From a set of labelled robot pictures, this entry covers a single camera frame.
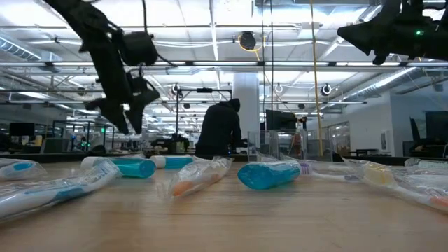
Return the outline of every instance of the blue bottle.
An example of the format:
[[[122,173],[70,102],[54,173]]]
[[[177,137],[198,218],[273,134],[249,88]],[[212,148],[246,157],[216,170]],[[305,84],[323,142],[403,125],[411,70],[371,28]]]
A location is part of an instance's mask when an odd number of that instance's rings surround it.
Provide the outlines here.
[[[118,166],[124,177],[147,179],[155,172],[155,164],[152,160],[113,158],[112,162]]]
[[[100,162],[103,157],[86,157],[81,168],[89,169]],[[143,158],[111,158],[124,177],[147,179],[155,172],[155,163]]]
[[[158,169],[182,169],[184,166],[193,162],[193,157],[184,156],[161,156],[150,157]]]
[[[296,161],[251,162],[238,171],[238,179],[254,190],[264,190],[288,183],[301,174]]]

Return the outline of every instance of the clear plastic wrap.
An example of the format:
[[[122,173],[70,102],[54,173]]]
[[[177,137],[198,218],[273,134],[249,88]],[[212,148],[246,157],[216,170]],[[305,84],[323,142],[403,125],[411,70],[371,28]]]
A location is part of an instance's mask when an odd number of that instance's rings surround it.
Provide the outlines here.
[[[150,157],[157,169],[182,169],[184,166],[194,162],[196,158],[190,155],[154,155]]]
[[[166,183],[157,184],[157,193],[163,199],[173,199],[202,190],[221,180],[232,166],[232,158],[215,157],[213,160],[195,158]]]
[[[405,166],[413,174],[448,175],[448,162],[410,158]]]
[[[118,167],[102,158],[79,176],[0,186],[0,218],[86,195],[117,176],[121,176]]]
[[[298,162],[303,167],[308,166],[312,170],[311,175],[315,178],[331,181],[359,182],[355,171],[344,163],[313,160],[298,160]]]
[[[448,212],[448,175],[440,172],[439,162],[434,167],[416,167],[418,163],[411,160],[409,167],[388,167],[364,160],[344,161],[370,186]]]
[[[44,174],[47,171],[38,162],[0,158],[0,181],[34,179]]]
[[[86,157],[81,162],[82,169],[89,169],[104,157]],[[113,157],[110,160],[118,166],[120,172],[127,178],[147,179],[155,172],[155,163],[141,157]]]
[[[289,183],[305,172],[295,160],[250,162],[238,171],[238,179],[251,189],[265,190]]]
[[[260,153],[258,156],[258,159],[274,159],[274,157],[269,157]],[[283,154],[280,155],[280,158],[282,160],[294,160],[298,162],[303,170],[303,174],[311,175],[314,178],[331,181],[359,182],[358,177],[354,174],[354,170],[343,162],[335,163],[314,160],[297,160]]]

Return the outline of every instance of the desk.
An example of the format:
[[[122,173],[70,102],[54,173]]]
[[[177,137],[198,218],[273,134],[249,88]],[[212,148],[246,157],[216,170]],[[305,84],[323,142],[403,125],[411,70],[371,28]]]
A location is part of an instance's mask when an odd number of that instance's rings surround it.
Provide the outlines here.
[[[52,176],[79,162],[45,164]],[[94,194],[0,223],[9,251],[447,251],[448,215],[363,184],[303,178],[253,191],[234,163],[219,183],[175,202],[155,182],[121,178]]]

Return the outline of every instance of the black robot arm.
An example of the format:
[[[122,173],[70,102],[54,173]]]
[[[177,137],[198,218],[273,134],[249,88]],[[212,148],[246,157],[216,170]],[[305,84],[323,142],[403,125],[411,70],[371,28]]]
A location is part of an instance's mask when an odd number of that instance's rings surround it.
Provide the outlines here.
[[[337,34],[369,55],[373,64],[380,65],[390,53],[435,60],[448,60],[448,12],[440,21],[423,16],[423,10],[442,10],[424,6],[423,0],[386,0],[380,13],[367,22],[340,27]]]
[[[86,109],[100,109],[101,114],[122,133],[128,134],[123,105],[129,104],[126,116],[137,134],[141,133],[144,107],[160,94],[143,75],[134,78],[126,73],[123,62],[131,67],[153,65],[159,57],[153,36],[144,31],[125,34],[119,26],[91,2],[82,0],[44,0],[54,8],[83,41],[80,53],[89,52],[106,98],[86,104]]]

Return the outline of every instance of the person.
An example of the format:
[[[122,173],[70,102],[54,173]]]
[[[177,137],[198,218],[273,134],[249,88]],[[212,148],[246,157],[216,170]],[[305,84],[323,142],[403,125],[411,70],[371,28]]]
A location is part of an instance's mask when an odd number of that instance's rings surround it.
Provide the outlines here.
[[[241,141],[240,106],[239,99],[231,99],[207,109],[196,144],[196,155],[228,155],[229,144]]]

